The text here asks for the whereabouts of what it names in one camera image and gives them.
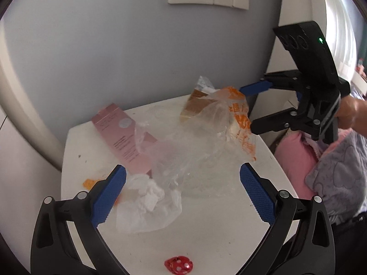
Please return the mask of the person right hand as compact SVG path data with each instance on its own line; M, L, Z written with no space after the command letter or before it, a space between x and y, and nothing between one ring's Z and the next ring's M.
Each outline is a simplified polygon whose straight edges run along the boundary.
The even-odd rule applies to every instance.
M340 102L340 108L335 115L340 129L353 129L355 132L366 136L367 131L367 103L365 100L354 98L350 95Z

